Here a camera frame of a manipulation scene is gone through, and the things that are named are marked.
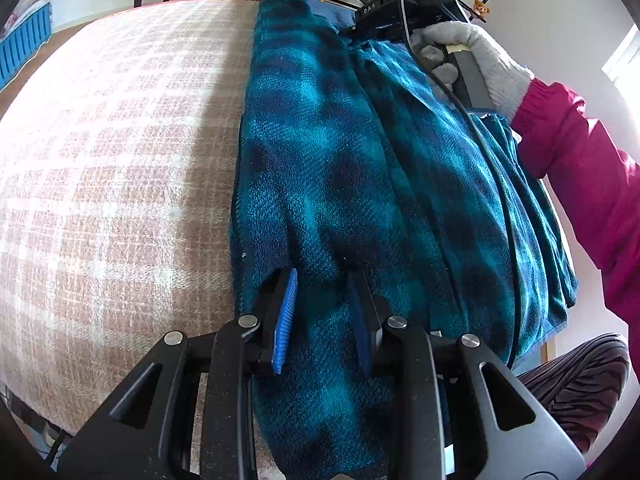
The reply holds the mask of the right white gloved hand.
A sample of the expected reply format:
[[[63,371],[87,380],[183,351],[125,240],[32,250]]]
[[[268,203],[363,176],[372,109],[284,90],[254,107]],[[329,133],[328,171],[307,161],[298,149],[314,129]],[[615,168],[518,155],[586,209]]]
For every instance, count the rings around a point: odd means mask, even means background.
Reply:
[[[496,111],[512,122],[535,78],[518,64],[483,27],[463,22],[442,22],[418,29],[424,46],[462,46],[474,55]]]

